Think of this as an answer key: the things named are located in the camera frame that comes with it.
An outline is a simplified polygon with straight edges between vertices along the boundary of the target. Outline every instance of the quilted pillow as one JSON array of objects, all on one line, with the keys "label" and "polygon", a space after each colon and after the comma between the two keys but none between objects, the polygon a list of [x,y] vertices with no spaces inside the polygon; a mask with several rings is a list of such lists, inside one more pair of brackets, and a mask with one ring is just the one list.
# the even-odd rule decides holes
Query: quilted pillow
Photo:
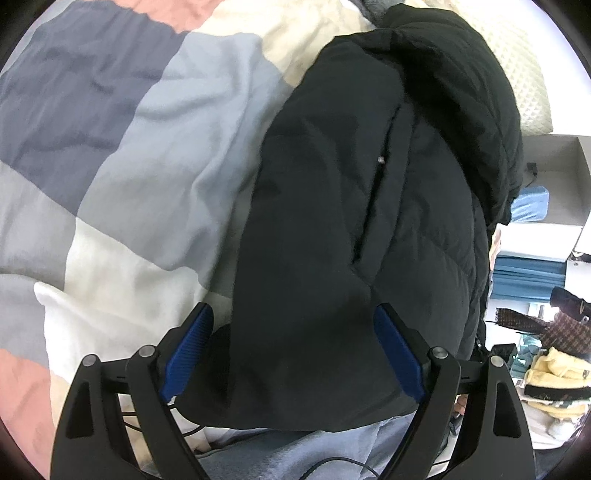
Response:
[{"label": "quilted pillow", "polygon": [[407,0],[414,7],[452,10],[486,40],[496,55],[515,93],[524,135],[553,130],[550,101],[544,75],[528,34],[514,20],[507,0]]}]

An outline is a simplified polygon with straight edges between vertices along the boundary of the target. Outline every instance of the folded clothes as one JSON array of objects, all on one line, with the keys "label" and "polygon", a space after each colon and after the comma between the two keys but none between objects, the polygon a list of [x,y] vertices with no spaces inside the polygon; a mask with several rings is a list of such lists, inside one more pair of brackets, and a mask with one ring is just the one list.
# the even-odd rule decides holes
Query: folded clothes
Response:
[{"label": "folded clothes", "polygon": [[546,372],[547,374],[554,373],[549,369],[548,362],[545,360],[547,357],[545,355],[536,355],[531,363],[531,369],[537,370],[538,372]]},{"label": "folded clothes", "polygon": [[577,322],[583,321],[585,317],[591,317],[591,304],[560,287],[552,289],[550,306],[560,308],[561,312]]},{"label": "folded clothes", "polygon": [[544,405],[543,403],[530,401],[527,404],[530,407],[545,411],[548,415],[554,417],[555,419],[578,419],[587,413],[587,405],[577,405],[572,408],[557,408],[551,407],[550,405]]},{"label": "folded clothes", "polygon": [[529,369],[525,373],[525,383],[528,385],[535,385],[536,387],[549,388],[584,388],[591,386],[591,378],[564,378],[557,377],[539,370]]},{"label": "folded clothes", "polygon": [[539,357],[535,364],[537,368],[534,368],[534,364],[532,364],[532,369],[549,372],[557,377],[577,380],[585,380],[591,372],[591,364],[575,356],[560,352],[554,347],[550,348],[546,356]]},{"label": "folded clothes", "polygon": [[566,441],[573,436],[576,430],[577,426],[574,419],[555,419],[546,431],[548,435],[554,437],[556,440]]},{"label": "folded clothes", "polygon": [[525,393],[525,389],[522,388],[520,385],[516,385],[515,389],[517,390],[517,395],[521,401],[525,402],[533,402],[533,403],[541,403],[543,405],[548,405],[549,407],[555,408],[572,408],[579,405],[589,405],[591,404],[591,399],[585,398],[582,400],[544,400],[542,398],[535,398],[530,397],[528,394]]},{"label": "folded clothes", "polygon": [[546,388],[526,385],[527,397],[546,401],[591,401],[591,388]]},{"label": "folded clothes", "polygon": [[558,312],[540,335],[543,348],[555,347],[571,355],[591,353],[591,327],[583,325],[563,312]]}]

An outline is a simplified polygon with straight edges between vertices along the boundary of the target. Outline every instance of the yellow towel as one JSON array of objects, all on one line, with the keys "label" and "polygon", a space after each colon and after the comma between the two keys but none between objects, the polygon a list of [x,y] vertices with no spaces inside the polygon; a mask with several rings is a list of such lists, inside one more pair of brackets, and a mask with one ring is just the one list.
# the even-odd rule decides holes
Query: yellow towel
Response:
[{"label": "yellow towel", "polygon": [[575,356],[560,352],[554,347],[550,348],[545,360],[548,370],[557,377],[584,380],[591,372],[591,364]]},{"label": "yellow towel", "polygon": [[557,377],[556,375],[546,372],[529,369],[527,372],[525,372],[525,383],[528,385],[534,385],[536,387],[547,388],[584,388],[591,386],[591,378],[575,379]]},{"label": "yellow towel", "polygon": [[548,415],[554,417],[555,419],[578,419],[587,413],[587,405],[576,405],[570,408],[557,408],[533,401],[529,401],[527,404],[531,407],[537,408],[538,410],[545,411]]}]

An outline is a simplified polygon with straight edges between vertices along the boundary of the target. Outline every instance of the black cable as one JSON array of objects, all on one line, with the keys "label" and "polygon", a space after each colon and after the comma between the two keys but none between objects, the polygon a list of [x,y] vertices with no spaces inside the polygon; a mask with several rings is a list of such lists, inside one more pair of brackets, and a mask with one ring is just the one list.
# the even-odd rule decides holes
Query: black cable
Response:
[{"label": "black cable", "polygon": [[136,427],[135,425],[132,425],[131,423],[127,423],[126,421],[125,421],[125,422],[123,422],[123,424],[124,424],[126,427],[129,427],[130,429],[132,429],[132,430],[135,430],[136,432],[141,432],[141,431],[142,431],[142,429],[141,429],[141,428],[139,428],[139,427]]},{"label": "black cable", "polygon": [[[168,405],[168,409],[169,410],[174,410],[175,408],[176,408],[176,406],[175,406],[174,403]],[[124,417],[137,417],[138,416],[138,414],[136,412],[134,412],[134,411],[124,411],[123,413],[121,413],[121,415],[124,416]],[[123,424],[126,427],[129,427],[130,429],[135,430],[136,432],[141,432],[142,431],[141,428],[136,427],[135,425],[132,425],[131,423],[127,423],[126,421],[123,422]],[[200,427],[197,427],[197,428],[195,428],[193,430],[189,430],[188,432],[183,433],[183,437],[189,437],[191,435],[194,435],[195,433],[200,432],[204,428],[205,428],[205,426],[200,426]]]},{"label": "black cable", "polygon": [[365,463],[362,462],[358,462],[357,460],[353,460],[351,458],[345,458],[345,457],[330,457],[330,458],[325,458],[324,460],[321,460],[320,462],[315,463],[314,465],[312,465],[310,467],[310,469],[308,469],[308,471],[306,473],[304,473],[304,475],[302,475],[299,480],[306,480],[306,478],[308,478],[310,475],[312,475],[314,473],[314,471],[324,465],[325,463],[328,462],[334,462],[336,460],[341,460],[343,462],[349,462],[349,463],[354,463],[355,465],[359,465],[367,470],[369,470],[370,472],[372,472],[375,477],[379,477],[379,473],[377,473],[373,468],[371,468],[369,465],[366,465]]}]

